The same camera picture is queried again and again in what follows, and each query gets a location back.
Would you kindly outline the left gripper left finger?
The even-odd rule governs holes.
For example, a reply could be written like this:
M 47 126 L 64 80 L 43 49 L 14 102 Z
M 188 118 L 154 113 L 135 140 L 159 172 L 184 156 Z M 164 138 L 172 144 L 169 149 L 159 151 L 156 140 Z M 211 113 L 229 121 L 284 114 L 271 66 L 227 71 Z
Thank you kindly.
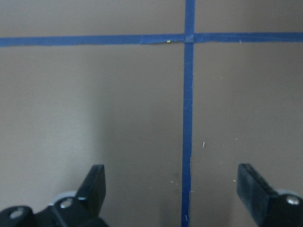
M 73 196 L 65 196 L 34 213 L 29 206 L 9 207 L 0 212 L 2 227 L 105 227 L 99 217 L 106 195 L 104 165 L 93 165 Z

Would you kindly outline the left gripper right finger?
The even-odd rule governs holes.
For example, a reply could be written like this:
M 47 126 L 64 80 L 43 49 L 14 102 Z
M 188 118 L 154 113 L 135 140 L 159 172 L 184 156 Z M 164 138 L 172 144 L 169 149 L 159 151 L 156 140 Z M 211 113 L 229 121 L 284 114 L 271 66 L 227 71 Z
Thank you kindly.
M 237 194 L 259 227 L 303 225 L 303 198 L 275 190 L 251 164 L 238 165 Z

